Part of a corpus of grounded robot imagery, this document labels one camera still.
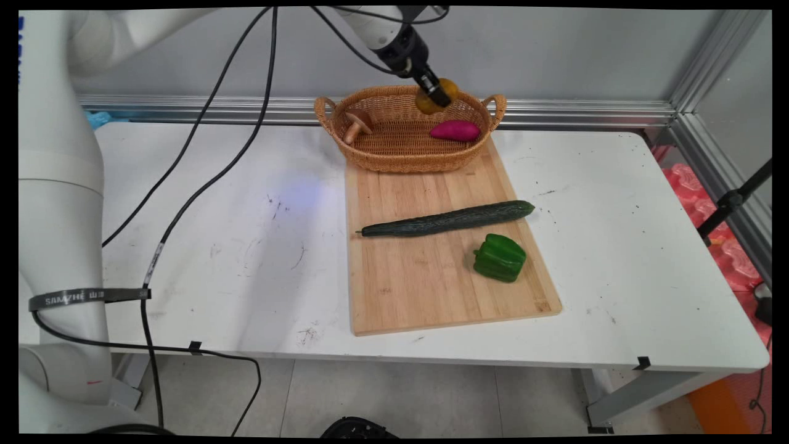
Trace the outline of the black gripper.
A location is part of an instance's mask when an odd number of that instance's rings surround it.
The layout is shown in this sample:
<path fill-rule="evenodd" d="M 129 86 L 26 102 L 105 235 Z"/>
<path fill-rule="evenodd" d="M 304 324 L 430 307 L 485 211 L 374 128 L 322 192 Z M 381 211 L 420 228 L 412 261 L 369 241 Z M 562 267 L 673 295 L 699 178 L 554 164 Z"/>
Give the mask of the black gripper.
<path fill-rule="evenodd" d="M 412 25 L 400 31 L 385 47 L 377 49 L 377 56 L 398 78 L 412 78 L 418 85 L 415 96 L 417 109 L 445 109 L 452 102 L 440 78 L 428 64 L 429 50 Z"/>

